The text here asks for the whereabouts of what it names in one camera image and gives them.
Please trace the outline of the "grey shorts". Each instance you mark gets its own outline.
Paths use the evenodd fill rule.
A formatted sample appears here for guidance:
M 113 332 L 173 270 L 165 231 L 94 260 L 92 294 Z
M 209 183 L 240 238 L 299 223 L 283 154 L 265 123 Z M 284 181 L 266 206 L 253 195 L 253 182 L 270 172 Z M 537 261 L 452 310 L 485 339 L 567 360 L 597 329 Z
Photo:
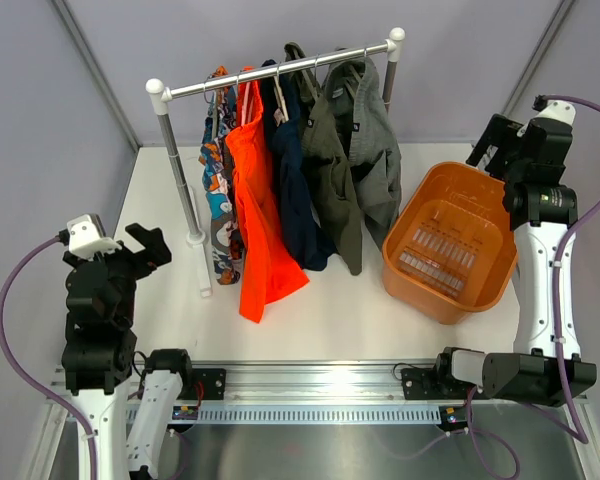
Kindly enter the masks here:
M 344 61 L 330 66 L 323 89 L 349 161 L 358 204 L 377 246 L 382 246 L 399 214 L 402 197 L 401 152 L 380 92 L 371 58 L 359 62 L 363 75 L 356 99 L 344 83 Z

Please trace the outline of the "olive green shorts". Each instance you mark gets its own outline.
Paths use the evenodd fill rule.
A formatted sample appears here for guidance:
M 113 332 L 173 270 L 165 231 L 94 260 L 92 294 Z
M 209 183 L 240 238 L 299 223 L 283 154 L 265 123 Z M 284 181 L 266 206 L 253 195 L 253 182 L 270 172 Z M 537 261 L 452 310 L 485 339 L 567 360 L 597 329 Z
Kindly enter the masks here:
M 321 89 L 313 104 L 299 99 L 303 173 L 321 228 L 356 276 L 362 271 L 362 215 L 336 121 L 326 91 Z

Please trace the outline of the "beige hanger of olive shorts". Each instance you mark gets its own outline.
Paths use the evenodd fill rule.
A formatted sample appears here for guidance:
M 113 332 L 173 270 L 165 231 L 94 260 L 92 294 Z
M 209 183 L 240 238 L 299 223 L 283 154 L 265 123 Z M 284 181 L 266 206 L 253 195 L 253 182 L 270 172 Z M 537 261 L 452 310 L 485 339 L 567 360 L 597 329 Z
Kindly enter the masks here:
M 295 43 L 285 45 L 286 60 L 299 60 L 306 57 L 304 51 Z M 310 69 L 294 71 L 289 74 L 291 83 L 296 87 L 302 103 L 313 104 L 322 93 L 322 89 Z

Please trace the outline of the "cream hanger of grey shorts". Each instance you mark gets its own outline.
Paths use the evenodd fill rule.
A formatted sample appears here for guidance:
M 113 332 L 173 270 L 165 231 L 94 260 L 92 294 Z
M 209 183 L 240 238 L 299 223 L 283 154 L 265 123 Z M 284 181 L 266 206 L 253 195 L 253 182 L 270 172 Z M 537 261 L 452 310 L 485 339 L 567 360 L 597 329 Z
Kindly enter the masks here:
M 361 74 L 363 70 L 360 70 L 359 67 L 357 60 L 344 61 L 343 83 L 352 101 L 356 99 L 357 90 L 363 78 Z

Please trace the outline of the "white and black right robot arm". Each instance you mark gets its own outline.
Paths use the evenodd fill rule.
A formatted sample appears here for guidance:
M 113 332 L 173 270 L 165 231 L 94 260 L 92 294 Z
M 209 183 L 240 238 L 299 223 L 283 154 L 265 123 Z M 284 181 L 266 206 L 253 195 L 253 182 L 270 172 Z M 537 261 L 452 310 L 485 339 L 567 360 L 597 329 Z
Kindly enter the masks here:
M 510 353 L 447 347 L 430 368 L 401 371 L 405 397 L 486 398 L 560 407 L 592 387 L 597 367 L 581 358 L 573 326 L 571 253 L 577 196 L 561 184 L 575 108 L 554 101 L 522 124 L 495 114 L 467 164 L 504 183 L 503 205 L 517 249 L 519 320 Z

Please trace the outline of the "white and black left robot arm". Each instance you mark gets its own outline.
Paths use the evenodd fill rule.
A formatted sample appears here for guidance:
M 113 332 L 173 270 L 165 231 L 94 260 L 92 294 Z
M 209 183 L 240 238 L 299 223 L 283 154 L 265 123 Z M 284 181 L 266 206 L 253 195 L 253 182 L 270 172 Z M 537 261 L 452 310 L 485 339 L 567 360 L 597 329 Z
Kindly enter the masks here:
M 71 267 L 61 364 L 85 436 L 83 479 L 157 478 L 176 401 L 191 402 L 185 416 L 197 419 L 203 401 L 219 401 L 225 393 L 225 369 L 196 368 L 184 349 L 157 349 L 144 362 L 140 405 L 133 423 L 126 423 L 133 395 L 137 283 L 172 260 L 160 229 L 133 223 L 126 231 L 141 250 L 133 252 L 108 237 L 96 215 L 69 221 L 61 234 L 68 248 L 63 259 Z

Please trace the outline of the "bright orange shorts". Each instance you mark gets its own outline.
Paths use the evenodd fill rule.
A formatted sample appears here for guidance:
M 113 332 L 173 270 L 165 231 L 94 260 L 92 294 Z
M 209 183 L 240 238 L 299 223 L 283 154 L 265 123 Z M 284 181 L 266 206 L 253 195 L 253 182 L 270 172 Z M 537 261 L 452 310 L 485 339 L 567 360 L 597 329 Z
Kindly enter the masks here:
M 254 82 L 252 121 L 226 137 L 234 161 L 233 188 L 239 230 L 246 248 L 239 313 L 258 323 L 265 307 L 308 284 L 282 238 L 273 165 L 266 145 L 260 85 Z

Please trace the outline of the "colourful patterned shorts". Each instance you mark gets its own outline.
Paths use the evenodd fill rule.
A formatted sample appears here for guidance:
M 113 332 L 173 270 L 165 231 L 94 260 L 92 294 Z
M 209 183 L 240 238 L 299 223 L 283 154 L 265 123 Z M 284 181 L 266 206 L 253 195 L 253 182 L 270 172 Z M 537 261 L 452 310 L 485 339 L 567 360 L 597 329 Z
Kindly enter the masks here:
M 202 185 L 209 206 L 214 274 L 220 285 L 240 280 L 244 244 L 239 230 L 233 188 L 234 161 L 226 137 L 236 127 L 237 88 L 215 90 L 219 113 L 216 138 L 203 142 L 199 162 L 203 166 Z

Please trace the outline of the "navy blue shorts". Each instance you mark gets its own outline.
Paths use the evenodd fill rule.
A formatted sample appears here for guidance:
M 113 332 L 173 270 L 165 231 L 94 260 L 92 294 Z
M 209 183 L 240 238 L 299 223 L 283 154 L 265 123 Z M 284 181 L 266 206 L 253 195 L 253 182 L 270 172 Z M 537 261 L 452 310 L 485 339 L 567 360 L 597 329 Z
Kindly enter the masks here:
M 289 121 L 276 125 L 277 110 L 274 78 L 259 82 L 264 107 L 263 125 L 266 145 L 273 165 L 273 192 L 277 202 L 283 243 L 303 269 L 322 271 L 336 252 L 312 212 L 312 198 L 302 171 L 303 153 L 299 136 L 301 116 L 298 95 L 287 75 L 280 75 Z

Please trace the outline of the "hanger of patterned shorts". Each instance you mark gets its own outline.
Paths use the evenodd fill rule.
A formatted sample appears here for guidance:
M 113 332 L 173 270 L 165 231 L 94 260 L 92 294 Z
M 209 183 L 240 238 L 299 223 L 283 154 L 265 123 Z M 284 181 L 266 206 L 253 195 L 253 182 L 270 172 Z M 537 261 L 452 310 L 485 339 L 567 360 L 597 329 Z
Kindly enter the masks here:
M 219 129 L 219 113 L 217 104 L 217 93 L 215 90 L 205 90 L 203 97 L 207 103 L 207 116 L 205 119 L 205 129 L 203 133 L 203 142 L 208 143 L 214 140 Z

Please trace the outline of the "hanger of navy shorts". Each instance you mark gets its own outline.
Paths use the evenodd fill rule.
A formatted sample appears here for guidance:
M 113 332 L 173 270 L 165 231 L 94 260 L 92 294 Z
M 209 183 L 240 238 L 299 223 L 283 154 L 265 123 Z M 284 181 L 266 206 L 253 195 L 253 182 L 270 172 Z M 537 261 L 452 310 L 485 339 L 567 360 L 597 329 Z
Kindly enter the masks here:
M 289 121 L 286 100 L 280 84 L 280 65 L 276 66 L 276 72 L 274 75 L 274 95 L 278 105 L 277 110 L 274 113 L 274 120 L 276 121 L 276 125 L 280 126 L 281 124 Z

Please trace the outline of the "hanger of orange shorts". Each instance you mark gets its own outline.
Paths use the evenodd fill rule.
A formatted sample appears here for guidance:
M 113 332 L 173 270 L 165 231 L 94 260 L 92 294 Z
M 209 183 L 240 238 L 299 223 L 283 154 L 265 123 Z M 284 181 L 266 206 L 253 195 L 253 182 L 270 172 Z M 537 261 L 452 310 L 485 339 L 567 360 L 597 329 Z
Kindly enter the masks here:
M 237 125 L 242 127 L 252 121 L 254 82 L 240 83 L 237 86 L 237 93 Z

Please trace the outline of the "orange plastic basket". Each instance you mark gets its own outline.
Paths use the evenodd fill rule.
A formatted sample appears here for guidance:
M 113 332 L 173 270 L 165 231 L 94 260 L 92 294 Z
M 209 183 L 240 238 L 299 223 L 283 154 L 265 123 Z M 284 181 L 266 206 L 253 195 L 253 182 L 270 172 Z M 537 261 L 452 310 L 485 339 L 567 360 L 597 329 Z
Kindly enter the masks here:
M 496 305 L 517 262 L 503 198 L 474 167 L 433 166 L 384 240 L 386 292 L 443 325 Z

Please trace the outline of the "silver clothes rack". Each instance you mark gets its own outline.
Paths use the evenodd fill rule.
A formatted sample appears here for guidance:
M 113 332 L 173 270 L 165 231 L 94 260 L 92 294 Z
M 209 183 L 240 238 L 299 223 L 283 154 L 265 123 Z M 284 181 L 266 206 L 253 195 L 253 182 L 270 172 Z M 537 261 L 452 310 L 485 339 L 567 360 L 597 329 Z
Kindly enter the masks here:
M 403 28 L 394 27 L 389 32 L 388 38 L 378 44 L 342 49 L 299 60 L 285 61 L 270 66 L 241 71 L 233 75 L 227 74 L 211 77 L 201 83 L 175 89 L 167 87 L 158 78 L 151 78 L 146 82 L 145 91 L 149 95 L 153 111 L 160 126 L 167 158 L 169 159 L 177 193 L 184 212 L 187 224 L 186 242 L 192 250 L 194 258 L 193 271 L 197 280 L 197 290 L 201 297 L 208 298 L 212 295 L 212 279 L 205 252 L 206 235 L 199 225 L 193 191 L 189 188 L 184 172 L 169 115 L 169 103 L 176 99 L 204 94 L 224 87 L 253 83 L 266 78 L 278 78 L 282 74 L 290 74 L 298 71 L 316 70 L 322 66 L 328 66 L 341 61 L 367 58 L 371 55 L 384 53 L 387 55 L 387 64 L 382 99 L 384 106 L 389 107 L 405 37 L 406 32 Z

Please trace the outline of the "aluminium mounting rail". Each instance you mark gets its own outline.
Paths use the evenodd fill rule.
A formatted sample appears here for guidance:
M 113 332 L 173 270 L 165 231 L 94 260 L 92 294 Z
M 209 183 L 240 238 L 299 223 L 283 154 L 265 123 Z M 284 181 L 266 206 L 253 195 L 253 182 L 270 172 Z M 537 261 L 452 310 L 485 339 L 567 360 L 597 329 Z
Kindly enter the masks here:
M 191 361 L 176 354 L 166 372 L 182 376 L 180 400 L 256 401 L 463 401 L 472 388 L 483 399 L 491 383 L 474 384 L 433 361 L 221 362 Z

